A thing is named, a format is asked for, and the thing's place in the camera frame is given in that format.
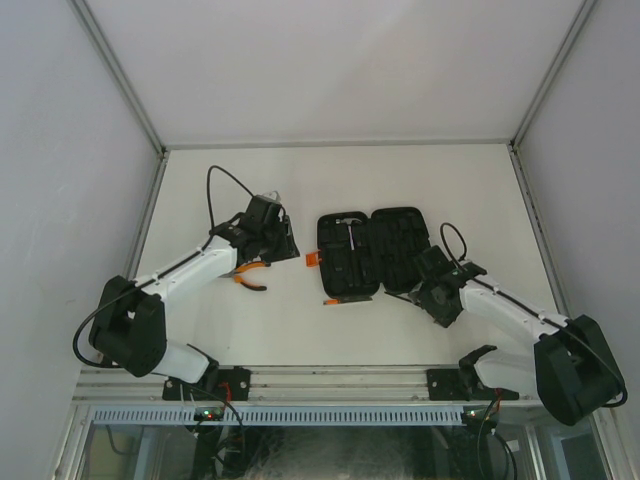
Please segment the black handle claw hammer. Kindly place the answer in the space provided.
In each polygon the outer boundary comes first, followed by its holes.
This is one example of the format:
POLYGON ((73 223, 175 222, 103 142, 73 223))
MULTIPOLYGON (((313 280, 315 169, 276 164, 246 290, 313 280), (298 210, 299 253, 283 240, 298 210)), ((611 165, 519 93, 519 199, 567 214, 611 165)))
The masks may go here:
POLYGON ((346 238, 349 241, 349 247, 351 251, 355 250, 353 228, 358 225, 362 225, 363 221, 356 217, 342 217, 335 220, 335 224, 340 228, 341 232, 346 234, 346 238))

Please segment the black plastic tool case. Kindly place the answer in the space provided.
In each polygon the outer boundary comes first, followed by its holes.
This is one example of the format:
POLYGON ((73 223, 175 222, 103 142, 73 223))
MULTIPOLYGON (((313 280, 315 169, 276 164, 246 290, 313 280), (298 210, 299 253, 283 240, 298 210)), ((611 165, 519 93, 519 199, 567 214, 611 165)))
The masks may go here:
POLYGON ((316 224, 316 250, 305 256, 306 266, 320 270, 331 298, 373 297, 380 288, 394 294, 410 292, 420 281, 414 258, 430 247, 430 235, 421 211, 415 207, 382 208, 321 216, 316 224), (355 250, 335 220, 356 217, 355 250))

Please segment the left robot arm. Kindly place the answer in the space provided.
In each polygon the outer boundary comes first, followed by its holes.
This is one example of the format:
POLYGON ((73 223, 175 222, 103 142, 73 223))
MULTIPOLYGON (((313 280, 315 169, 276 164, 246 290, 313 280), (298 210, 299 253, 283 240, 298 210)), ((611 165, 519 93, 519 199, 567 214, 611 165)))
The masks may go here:
POLYGON ((196 399, 209 399, 219 387, 214 371, 218 364, 195 347, 169 338, 169 308, 218 278, 238 280, 249 268, 298 256, 279 195, 255 195, 245 211, 213 227, 202 246, 175 264, 134 280, 110 279, 88 319, 88 342, 114 368, 137 378, 176 378, 196 399))

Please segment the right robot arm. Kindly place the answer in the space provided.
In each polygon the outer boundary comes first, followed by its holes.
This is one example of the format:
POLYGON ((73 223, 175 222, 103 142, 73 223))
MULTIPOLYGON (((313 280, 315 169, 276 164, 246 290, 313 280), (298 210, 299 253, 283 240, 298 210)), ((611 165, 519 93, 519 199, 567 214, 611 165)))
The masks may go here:
POLYGON ((447 258, 438 246, 418 254, 414 263, 420 282, 409 299, 436 324, 447 328, 468 312, 523 348, 510 354, 483 345, 462 357, 459 385, 466 396, 480 399, 496 389, 527 395, 568 426, 626 403, 623 375, 593 318, 547 312, 505 289, 481 266, 447 258))

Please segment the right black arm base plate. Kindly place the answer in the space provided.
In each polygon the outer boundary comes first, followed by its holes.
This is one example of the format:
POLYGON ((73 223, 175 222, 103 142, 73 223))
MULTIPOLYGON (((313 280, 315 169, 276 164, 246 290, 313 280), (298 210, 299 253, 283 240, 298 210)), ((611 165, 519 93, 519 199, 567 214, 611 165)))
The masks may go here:
POLYGON ((487 387, 475 372, 476 363, 486 354, 497 349, 484 345, 462 357, 455 367, 432 367, 426 370, 429 399, 434 401, 492 400, 501 396, 504 400, 519 400, 520 395, 511 390, 487 387))

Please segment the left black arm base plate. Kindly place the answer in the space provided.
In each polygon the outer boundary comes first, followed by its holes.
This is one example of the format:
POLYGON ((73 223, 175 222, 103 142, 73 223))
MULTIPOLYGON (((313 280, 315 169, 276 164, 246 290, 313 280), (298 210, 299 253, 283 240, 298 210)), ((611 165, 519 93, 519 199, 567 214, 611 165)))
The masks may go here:
POLYGON ((246 401, 249 397, 252 372, 243 367, 217 368, 207 371, 196 384, 185 384, 169 377, 163 386, 165 401, 205 401, 222 398, 228 402, 246 401))

